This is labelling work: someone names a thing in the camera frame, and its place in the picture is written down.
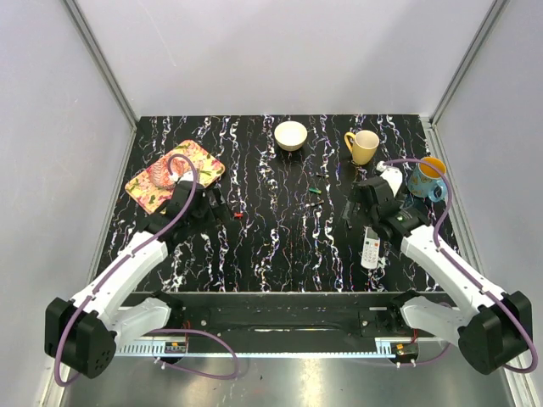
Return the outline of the white remote control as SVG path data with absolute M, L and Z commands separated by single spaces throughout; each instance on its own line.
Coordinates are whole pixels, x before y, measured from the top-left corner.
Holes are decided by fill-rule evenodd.
M 362 245 L 361 266 L 368 270 L 376 269 L 378 267 L 379 251 L 380 238 L 370 226 L 367 226 Z

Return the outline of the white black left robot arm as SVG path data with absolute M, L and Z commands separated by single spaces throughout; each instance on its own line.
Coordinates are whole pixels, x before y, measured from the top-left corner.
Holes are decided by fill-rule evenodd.
M 66 365 L 88 378 L 101 375 L 115 352 L 152 332 L 188 335 L 184 304 L 163 291 L 122 309 L 140 281 L 166 260 L 182 240 L 219 225 L 229 216 L 219 187 L 178 181 L 173 195 L 138 227 L 128 245 L 98 277 L 70 299 L 55 298 L 45 311 L 45 353 L 53 358 L 56 383 Z

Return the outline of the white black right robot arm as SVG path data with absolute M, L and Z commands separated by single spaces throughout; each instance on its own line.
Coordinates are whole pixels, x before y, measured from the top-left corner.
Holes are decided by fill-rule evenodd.
M 447 308 L 413 291 L 394 298 L 385 316 L 397 336 L 417 329 L 459 348 L 477 372 L 489 375 L 533 348 L 532 306 L 521 292 L 506 293 L 435 236 L 423 203 L 404 207 L 399 183 L 375 176 L 356 183 L 344 218 L 366 226 L 422 267 L 453 300 Z

